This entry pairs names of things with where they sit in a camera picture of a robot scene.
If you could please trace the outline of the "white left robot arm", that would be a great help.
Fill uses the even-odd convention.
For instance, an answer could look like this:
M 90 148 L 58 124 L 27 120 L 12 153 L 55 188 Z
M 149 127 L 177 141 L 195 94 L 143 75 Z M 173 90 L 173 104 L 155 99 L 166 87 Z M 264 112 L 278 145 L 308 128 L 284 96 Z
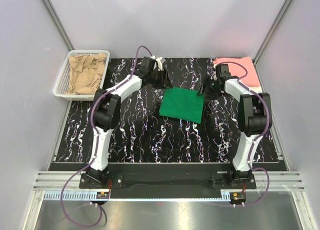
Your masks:
M 121 104 L 132 93 L 151 84 L 155 89 L 172 88 L 163 57 L 144 57 L 118 84 L 96 91 L 91 107 L 90 123 L 93 129 L 93 146 L 86 175 L 100 185 L 108 180 L 108 155 L 112 133 L 120 121 Z

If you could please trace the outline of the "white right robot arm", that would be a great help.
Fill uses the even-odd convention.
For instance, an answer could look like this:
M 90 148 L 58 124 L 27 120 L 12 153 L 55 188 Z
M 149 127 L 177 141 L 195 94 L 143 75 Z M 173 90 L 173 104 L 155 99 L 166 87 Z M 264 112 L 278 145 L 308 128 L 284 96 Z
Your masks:
M 240 187 L 254 181 L 253 158 L 261 139 L 272 126 L 271 97 L 266 92 L 254 91 L 242 81 L 248 70 L 239 63 L 216 64 L 215 72 L 215 78 L 205 76 L 197 95 L 213 100 L 226 93 L 238 101 L 240 140 L 227 174 L 219 184 Z

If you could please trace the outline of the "green t shirt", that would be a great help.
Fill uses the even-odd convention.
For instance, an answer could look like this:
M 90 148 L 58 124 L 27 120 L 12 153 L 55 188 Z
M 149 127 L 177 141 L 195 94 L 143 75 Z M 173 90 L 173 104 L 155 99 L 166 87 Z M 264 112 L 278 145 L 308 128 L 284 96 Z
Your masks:
M 205 96 L 197 91 L 174 87 L 166 89 L 159 115 L 201 123 Z

